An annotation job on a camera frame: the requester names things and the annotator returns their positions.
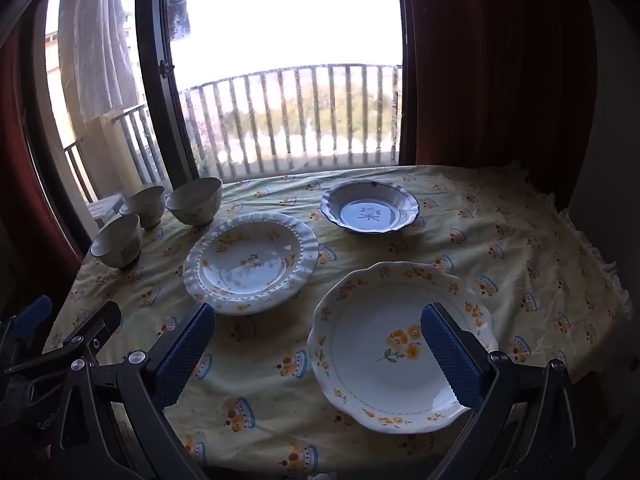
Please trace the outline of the scalloped yellow flower plate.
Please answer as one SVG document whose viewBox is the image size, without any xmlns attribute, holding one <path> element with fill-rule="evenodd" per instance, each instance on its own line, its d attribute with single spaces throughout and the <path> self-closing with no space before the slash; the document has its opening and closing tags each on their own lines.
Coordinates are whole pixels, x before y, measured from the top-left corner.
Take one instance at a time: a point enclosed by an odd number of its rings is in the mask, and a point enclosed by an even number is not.
<svg viewBox="0 0 640 480">
<path fill-rule="evenodd" d="M 466 413 L 422 337 L 432 302 L 497 349 L 490 313 L 461 278 L 426 263 L 378 262 L 344 276 L 314 309 L 307 347 L 328 401 L 384 434 L 437 431 Z"/>
</svg>

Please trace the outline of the near floral ceramic bowl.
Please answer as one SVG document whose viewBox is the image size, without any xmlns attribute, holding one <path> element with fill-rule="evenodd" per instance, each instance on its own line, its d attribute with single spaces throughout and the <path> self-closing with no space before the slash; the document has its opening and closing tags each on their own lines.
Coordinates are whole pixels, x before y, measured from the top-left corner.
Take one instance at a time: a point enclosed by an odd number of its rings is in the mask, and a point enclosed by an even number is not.
<svg viewBox="0 0 640 480">
<path fill-rule="evenodd" d="M 100 229 L 90 252 L 106 266 L 122 269 L 140 256 L 141 246 L 140 217 L 137 214 L 125 214 Z"/>
</svg>

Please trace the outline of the blue rimmed deep plate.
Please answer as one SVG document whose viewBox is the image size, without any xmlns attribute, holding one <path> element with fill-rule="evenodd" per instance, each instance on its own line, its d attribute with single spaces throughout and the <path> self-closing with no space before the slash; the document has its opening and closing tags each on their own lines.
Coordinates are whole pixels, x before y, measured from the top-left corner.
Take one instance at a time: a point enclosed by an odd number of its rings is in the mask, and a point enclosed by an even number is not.
<svg viewBox="0 0 640 480">
<path fill-rule="evenodd" d="M 320 200 L 322 214 L 358 234 L 387 234 L 410 226 L 420 214 L 418 200 L 398 184 L 352 179 L 334 185 Z"/>
</svg>

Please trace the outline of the white hanging laundry cloth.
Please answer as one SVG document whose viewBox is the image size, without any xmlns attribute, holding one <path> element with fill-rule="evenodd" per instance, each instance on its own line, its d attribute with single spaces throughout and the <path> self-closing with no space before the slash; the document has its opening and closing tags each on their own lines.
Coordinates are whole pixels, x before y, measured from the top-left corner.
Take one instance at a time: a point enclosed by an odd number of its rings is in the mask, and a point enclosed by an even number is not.
<svg viewBox="0 0 640 480">
<path fill-rule="evenodd" d="M 125 25 L 122 0 L 60 0 L 62 81 L 76 90 L 84 122 L 138 104 Z"/>
</svg>

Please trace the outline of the red curtain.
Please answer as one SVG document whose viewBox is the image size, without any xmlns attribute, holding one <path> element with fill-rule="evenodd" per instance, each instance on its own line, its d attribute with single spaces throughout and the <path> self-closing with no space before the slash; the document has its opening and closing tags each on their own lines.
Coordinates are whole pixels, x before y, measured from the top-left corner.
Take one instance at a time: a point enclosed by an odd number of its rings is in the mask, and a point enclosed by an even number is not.
<svg viewBox="0 0 640 480">
<path fill-rule="evenodd" d="M 1 47 L 1 221 L 21 256 L 75 274 L 81 258 L 58 225 L 28 148 L 19 46 L 12 30 Z"/>
</svg>

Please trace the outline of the middle floral ceramic bowl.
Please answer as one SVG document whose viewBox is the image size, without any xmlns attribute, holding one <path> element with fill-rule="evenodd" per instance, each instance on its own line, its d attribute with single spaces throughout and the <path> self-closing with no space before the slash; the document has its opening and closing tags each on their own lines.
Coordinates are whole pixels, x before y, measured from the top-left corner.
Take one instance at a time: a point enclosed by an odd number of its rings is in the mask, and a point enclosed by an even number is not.
<svg viewBox="0 0 640 480">
<path fill-rule="evenodd" d="M 152 230 L 160 224 L 165 211 L 165 189 L 161 185 L 150 186 L 137 192 L 119 208 L 122 216 L 136 214 L 144 230 Z"/>
</svg>

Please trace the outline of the beaded rim flower plate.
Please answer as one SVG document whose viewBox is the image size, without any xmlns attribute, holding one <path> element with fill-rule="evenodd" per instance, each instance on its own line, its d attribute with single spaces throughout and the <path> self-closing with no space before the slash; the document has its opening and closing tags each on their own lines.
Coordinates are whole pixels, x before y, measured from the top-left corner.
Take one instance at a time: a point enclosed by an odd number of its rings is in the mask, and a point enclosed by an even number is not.
<svg viewBox="0 0 640 480">
<path fill-rule="evenodd" d="M 183 285 L 222 315 L 271 310 L 293 298 L 314 274 L 314 231 L 288 214 L 256 212 L 209 229 L 183 265 Z"/>
</svg>

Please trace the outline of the balcony metal railing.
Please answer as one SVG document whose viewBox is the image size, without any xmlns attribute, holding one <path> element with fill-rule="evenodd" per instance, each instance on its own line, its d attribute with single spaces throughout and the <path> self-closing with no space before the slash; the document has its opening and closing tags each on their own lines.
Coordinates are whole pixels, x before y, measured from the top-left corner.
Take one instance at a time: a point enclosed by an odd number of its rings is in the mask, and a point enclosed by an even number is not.
<svg viewBox="0 0 640 480">
<path fill-rule="evenodd" d="M 195 65 L 177 82 L 203 174 L 231 181 L 399 160 L 399 65 L 316 64 L 213 79 Z"/>
</svg>

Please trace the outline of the dark window frame post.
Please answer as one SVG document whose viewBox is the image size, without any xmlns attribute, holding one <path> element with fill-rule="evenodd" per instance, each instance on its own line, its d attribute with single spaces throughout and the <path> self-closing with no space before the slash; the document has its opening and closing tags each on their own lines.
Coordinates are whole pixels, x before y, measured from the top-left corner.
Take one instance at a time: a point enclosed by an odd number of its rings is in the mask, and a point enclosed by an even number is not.
<svg viewBox="0 0 640 480">
<path fill-rule="evenodd" d="M 168 179 L 178 188 L 198 178 L 180 106 L 169 41 L 166 0 L 136 0 L 142 80 Z"/>
</svg>

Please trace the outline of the large floral ceramic bowl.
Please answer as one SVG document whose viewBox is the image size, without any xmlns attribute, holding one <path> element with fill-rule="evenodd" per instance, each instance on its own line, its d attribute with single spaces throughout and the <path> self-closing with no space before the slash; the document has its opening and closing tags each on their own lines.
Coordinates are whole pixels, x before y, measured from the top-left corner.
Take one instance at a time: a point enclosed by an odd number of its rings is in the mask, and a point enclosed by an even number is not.
<svg viewBox="0 0 640 480">
<path fill-rule="evenodd" d="M 166 208 L 183 224 L 208 226 L 220 208 L 223 189 L 219 178 L 196 179 L 170 193 Z"/>
</svg>

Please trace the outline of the white plastic balcony crate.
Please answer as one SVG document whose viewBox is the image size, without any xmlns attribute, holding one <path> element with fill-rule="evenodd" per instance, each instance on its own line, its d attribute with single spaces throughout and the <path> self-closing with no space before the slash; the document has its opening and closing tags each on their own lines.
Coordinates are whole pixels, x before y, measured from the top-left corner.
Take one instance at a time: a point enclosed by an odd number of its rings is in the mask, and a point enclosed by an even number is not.
<svg viewBox="0 0 640 480">
<path fill-rule="evenodd" d="M 118 215 L 120 207 L 124 204 L 124 196 L 120 193 L 113 194 L 88 203 L 88 211 L 99 229 Z"/>
</svg>

